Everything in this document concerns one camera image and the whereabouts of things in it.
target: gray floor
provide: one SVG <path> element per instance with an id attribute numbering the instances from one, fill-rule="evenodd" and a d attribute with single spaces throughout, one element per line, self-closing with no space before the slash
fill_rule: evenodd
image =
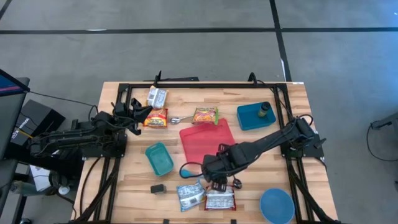
<path id="1" fill-rule="evenodd" d="M 393 0 L 277 1 L 282 28 L 393 27 L 397 6 Z M 273 25 L 269 2 L 261 0 L 12 0 L 0 21 L 1 30 Z M 326 164 L 340 220 L 396 223 L 398 163 L 370 156 L 366 130 L 370 122 L 398 111 L 398 33 L 283 37 L 292 79 L 305 82 L 317 129 L 328 138 Z M 264 81 L 284 80 L 274 33 L 0 35 L 0 52 L 0 68 L 30 77 L 34 91 L 92 104 L 104 81 L 151 79 L 159 70 L 165 78 L 240 81 L 255 72 Z M 86 119 L 84 106 L 29 97 L 68 121 Z M 398 157 L 393 137 L 391 128 L 371 131 L 375 154 Z M 12 197 L 9 201 L 0 223 L 9 223 Z M 57 197 L 32 197 L 24 216 L 46 224 L 66 222 L 70 213 L 69 204 Z"/>

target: teal plastic container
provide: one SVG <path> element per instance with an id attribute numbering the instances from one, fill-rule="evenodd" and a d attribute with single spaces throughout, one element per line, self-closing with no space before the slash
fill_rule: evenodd
<path id="1" fill-rule="evenodd" d="M 238 117 L 239 125 L 243 131 L 262 128 L 270 126 L 276 121 L 274 111 L 272 110 L 271 104 L 266 102 L 269 106 L 268 112 L 265 117 L 260 118 L 258 112 L 262 103 L 254 103 L 251 105 L 244 105 L 238 107 L 236 116 Z"/>
<path id="2" fill-rule="evenodd" d="M 149 146 L 145 150 L 145 155 L 148 157 L 156 176 L 165 175 L 173 170 L 173 160 L 163 143 L 158 142 Z"/>

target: black eraser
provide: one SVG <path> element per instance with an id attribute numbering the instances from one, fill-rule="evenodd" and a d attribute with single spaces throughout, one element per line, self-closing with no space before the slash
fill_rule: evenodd
<path id="1" fill-rule="evenodd" d="M 164 194 L 166 193 L 166 186 L 163 184 L 153 185 L 150 187 L 152 194 Z"/>

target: floor tile line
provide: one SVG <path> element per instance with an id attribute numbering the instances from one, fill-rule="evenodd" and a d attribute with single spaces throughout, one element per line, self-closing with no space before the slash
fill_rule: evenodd
<path id="1" fill-rule="evenodd" d="M 398 32 L 398 27 L 281 28 L 282 32 Z"/>
<path id="2" fill-rule="evenodd" d="M 281 28 L 280 28 L 278 11 L 276 8 L 275 0 L 269 0 L 269 4 L 271 5 L 272 18 L 273 18 L 274 24 L 275 24 L 276 39 L 278 41 L 279 54 L 280 54 L 280 59 L 282 61 L 282 69 L 284 71 L 285 81 L 291 82 L 292 76 L 290 74 L 289 63 L 287 61 L 287 54 L 286 54 L 286 49 L 285 49 L 285 44 L 284 44 L 284 38 L 282 36 L 282 32 L 281 32 Z"/>
<path id="3" fill-rule="evenodd" d="M 0 34 L 189 34 L 275 32 L 268 27 L 203 27 L 171 29 L 0 30 Z"/>
<path id="4" fill-rule="evenodd" d="M 2 6 L 2 8 L 0 9 L 0 20 L 3 17 L 4 13 L 6 13 L 6 10 L 8 8 L 8 6 L 11 4 L 12 0 L 7 0 L 4 5 Z"/>

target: red cutting board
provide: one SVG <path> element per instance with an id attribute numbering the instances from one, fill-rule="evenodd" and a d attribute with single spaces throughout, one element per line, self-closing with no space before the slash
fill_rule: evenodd
<path id="1" fill-rule="evenodd" d="M 203 162 L 206 154 L 215 155 L 218 145 L 235 144 L 225 119 L 219 119 L 218 124 L 201 124 L 180 131 L 181 142 L 187 162 Z"/>

